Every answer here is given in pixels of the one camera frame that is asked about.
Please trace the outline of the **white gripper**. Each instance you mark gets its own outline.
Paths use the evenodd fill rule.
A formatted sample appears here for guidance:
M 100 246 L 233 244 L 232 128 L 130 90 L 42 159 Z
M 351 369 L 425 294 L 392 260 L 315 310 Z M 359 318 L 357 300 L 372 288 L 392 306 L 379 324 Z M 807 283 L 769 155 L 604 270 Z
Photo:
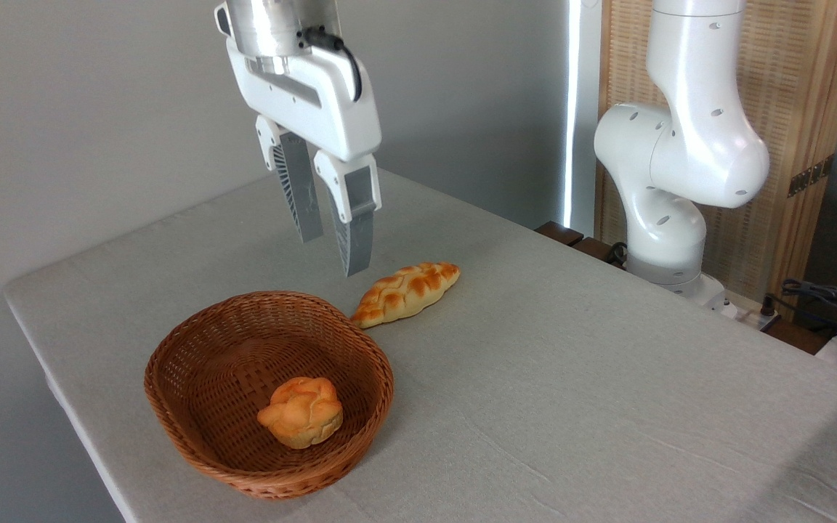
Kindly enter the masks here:
M 362 92 L 354 100 L 345 53 L 313 47 L 309 54 L 287 57 L 285 73 L 272 74 L 254 70 L 232 37 L 226 49 L 243 99 L 259 113 L 255 129 L 265 166 L 278 176 L 300 240 L 323 235 L 307 141 L 325 150 L 316 152 L 313 165 L 330 193 L 344 274 L 365 270 L 374 213 L 382 207 L 371 155 L 381 146 L 381 122 L 365 66 L 357 63 Z

